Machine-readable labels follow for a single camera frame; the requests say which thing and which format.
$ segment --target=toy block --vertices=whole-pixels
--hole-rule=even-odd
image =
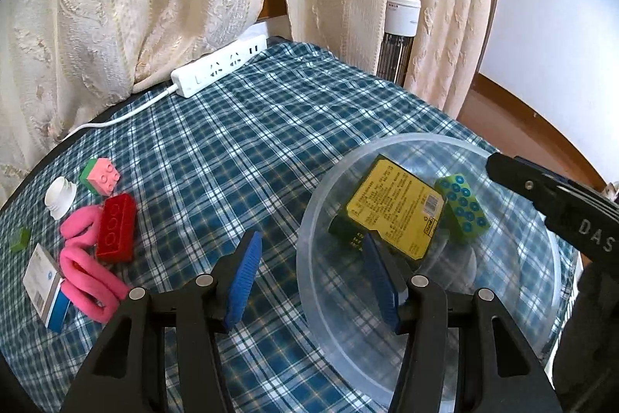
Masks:
[[[108,198],[103,204],[99,240],[95,257],[108,263],[129,262],[133,259],[133,229],[135,201],[128,193]]]
[[[91,170],[95,166],[96,162],[97,162],[96,158],[91,158],[88,160],[88,163],[86,164],[86,166],[84,167],[84,170],[82,170],[82,173],[79,176],[79,181],[85,186],[85,188],[88,191],[90,191],[91,193],[94,193],[95,195],[98,195],[97,190],[92,187],[92,184],[87,179],[88,174],[91,173]]]
[[[18,228],[9,237],[9,248],[11,252],[23,251],[30,242],[30,230],[28,228]]]
[[[490,223],[464,175],[455,174],[438,179],[434,189],[447,201],[445,219],[454,238],[461,242],[471,240],[490,228]]]
[[[100,195],[109,196],[114,191],[120,174],[107,158],[99,158],[86,176],[86,180]]]

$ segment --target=white power strip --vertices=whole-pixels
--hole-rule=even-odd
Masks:
[[[234,41],[210,55],[172,71],[172,82],[181,97],[191,97],[215,81],[236,71],[250,58],[267,48],[265,35]]]

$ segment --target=white plastic cap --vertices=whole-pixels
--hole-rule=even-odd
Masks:
[[[396,36],[414,37],[422,9],[420,0],[387,0],[385,32]]]
[[[77,186],[67,181],[63,176],[56,178],[45,193],[45,207],[50,211],[54,221],[62,218],[67,212],[77,193]]]

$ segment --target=pink hair curler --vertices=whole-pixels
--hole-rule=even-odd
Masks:
[[[60,251],[60,269],[65,277],[63,294],[88,317],[105,324],[129,287],[84,250],[97,242],[101,212],[99,206],[82,207],[60,226],[60,234],[66,239]]]

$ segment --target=red lego brick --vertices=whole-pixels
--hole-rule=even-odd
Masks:
[[[133,259],[133,228],[135,201],[121,193],[103,204],[103,216],[95,257],[108,263],[129,262]]]

